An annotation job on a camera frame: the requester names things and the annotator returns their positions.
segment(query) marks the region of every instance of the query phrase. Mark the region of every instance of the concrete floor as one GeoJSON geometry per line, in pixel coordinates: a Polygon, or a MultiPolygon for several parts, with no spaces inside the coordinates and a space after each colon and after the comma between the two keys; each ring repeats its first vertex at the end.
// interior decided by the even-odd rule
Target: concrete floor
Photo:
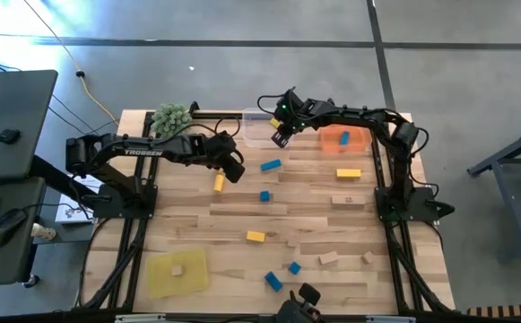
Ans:
{"type": "MultiPolygon", "coordinates": [[[[364,0],[31,1],[62,36],[122,39],[371,41],[364,0]]],[[[384,41],[521,42],[521,1],[376,0],[384,41]]],[[[46,35],[19,1],[0,2],[0,33],[46,35]]],[[[298,86],[301,97],[384,106],[375,50],[366,48],[71,47],[91,90],[115,115],[197,100],[208,109],[254,106],[260,94],[298,86]]],[[[439,199],[456,207],[441,222],[456,306],[521,303],[521,260],[498,261],[516,241],[490,174],[465,169],[521,134],[521,51],[387,50],[399,111],[412,112],[431,140],[422,152],[439,199]]],[[[0,63],[59,71],[55,93],[93,127],[108,118],[83,93],[58,46],[0,37],[0,63]]],[[[79,125],[53,102],[66,118],[79,125]]],[[[78,135],[48,115],[38,154],[64,168],[64,142],[78,135]]],[[[33,289],[0,286],[0,315],[68,310],[83,244],[39,247],[33,289]]]]}

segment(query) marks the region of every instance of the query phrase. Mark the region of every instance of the wooden tabletop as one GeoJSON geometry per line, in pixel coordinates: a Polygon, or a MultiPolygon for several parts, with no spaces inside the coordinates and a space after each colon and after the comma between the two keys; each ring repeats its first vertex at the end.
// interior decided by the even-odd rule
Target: wooden tabletop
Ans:
{"type": "MultiPolygon", "coordinates": [[[[123,111],[118,133],[141,135],[145,112],[123,111]]],[[[212,127],[215,121],[198,120],[212,127]]],[[[236,121],[223,121],[220,129],[232,133],[236,121]]],[[[214,170],[185,167],[166,160],[159,163],[157,210],[149,222],[144,243],[134,310],[275,313],[288,299],[289,290],[297,292],[302,283],[309,283],[322,294],[317,305],[322,313],[397,313],[385,231],[373,201],[372,192],[377,183],[371,151],[324,154],[313,130],[295,135],[287,149],[247,147],[242,134],[243,130],[235,138],[245,157],[246,172],[237,184],[225,180],[221,193],[213,191],[214,170]],[[260,164],[273,159],[281,159],[282,167],[262,172],[260,164]],[[361,178],[339,181],[336,169],[360,169],[361,178]],[[271,193],[269,203],[260,201],[263,190],[271,193]],[[362,196],[366,204],[360,210],[333,208],[332,196],[344,195],[362,196]],[[266,242],[247,242],[248,230],[265,232],[266,242]],[[298,247],[287,245],[290,237],[298,240],[298,247]],[[192,248],[205,250],[208,288],[184,296],[148,299],[146,259],[192,248]],[[320,265],[318,256],[331,251],[338,253],[339,260],[320,265]],[[361,256],[368,251],[375,256],[366,265],[361,256]],[[302,266],[298,275],[287,269],[292,261],[302,266]],[[283,282],[280,292],[274,292],[265,283],[264,276],[269,271],[283,282]]],[[[111,165],[132,175],[135,158],[115,158],[111,165]]],[[[425,179],[419,156],[414,159],[412,171],[416,179],[425,179]]],[[[92,297],[114,267],[122,226],[122,220],[112,220],[92,244],[83,287],[85,300],[92,297]]],[[[432,291],[454,308],[438,236],[425,223],[409,223],[409,226],[418,271],[432,291]]],[[[127,269],[121,295],[126,289],[128,273],[127,269]]],[[[406,300],[412,306],[409,279],[403,269],[402,277],[406,300]]]]}

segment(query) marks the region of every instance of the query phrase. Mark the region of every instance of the computer mouse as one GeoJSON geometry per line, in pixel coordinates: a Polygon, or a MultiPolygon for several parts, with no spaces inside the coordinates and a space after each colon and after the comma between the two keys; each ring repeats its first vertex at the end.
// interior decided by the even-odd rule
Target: computer mouse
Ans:
{"type": "Polygon", "coordinates": [[[11,209],[0,217],[0,247],[4,246],[17,229],[27,219],[27,213],[23,209],[11,209]]]}

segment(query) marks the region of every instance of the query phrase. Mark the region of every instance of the orange object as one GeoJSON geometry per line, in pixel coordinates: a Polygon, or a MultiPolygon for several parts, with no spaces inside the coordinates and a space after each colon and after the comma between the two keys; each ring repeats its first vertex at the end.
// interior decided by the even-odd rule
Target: orange object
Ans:
{"type": "Polygon", "coordinates": [[[324,153],[364,152],[371,144],[369,129],[331,125],[320,128],[320,147],[324,153]],[[348,144],[340,145],[344,131],[350,133],[348,144]]]}

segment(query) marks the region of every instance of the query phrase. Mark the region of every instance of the blue block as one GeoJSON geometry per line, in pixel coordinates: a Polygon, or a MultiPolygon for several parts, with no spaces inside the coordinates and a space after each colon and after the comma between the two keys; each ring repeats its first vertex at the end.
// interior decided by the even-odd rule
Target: blue block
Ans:
{"type": "Polygon", "coordinates": [[[340,145],[347,145],[350,141],[350,132],[344,131],[340,137],[340,145]]]}
{"type": "Polygon", "coordinates": [[[274,169],[274,168],[280,167],[280,166],[282,166],[282,162],[280,160],[273,160],[273,161],[265,162],[262,165],[260,165],[260,169],[262,171],[267,171],[267,170],[271,170],[271,169],[274,169]]]}
{"type": "Polygon", "coordinates": [[[301,266],[298,265],[298,263],[296,261],[294,261],[293,263],[291,263],[290,267],[288,268],[288,270],[290,270],[291,273],[297,275],[299,270],[301,269],[301,266]]]}
{"type": "Polygon", "coordinates": [[[276,275],[273,272],[269,272],[264,276],[266,282],[274,289],[275,292],[279,292],[282,289],[282,283],[276,278],[276,275]]]}
{"type": "Polygon", "coordinates": [[[270,201],[270,193],[268,191],[262,191],[260,192],[260,200],[262,202],[268,202],[270,201]]]}

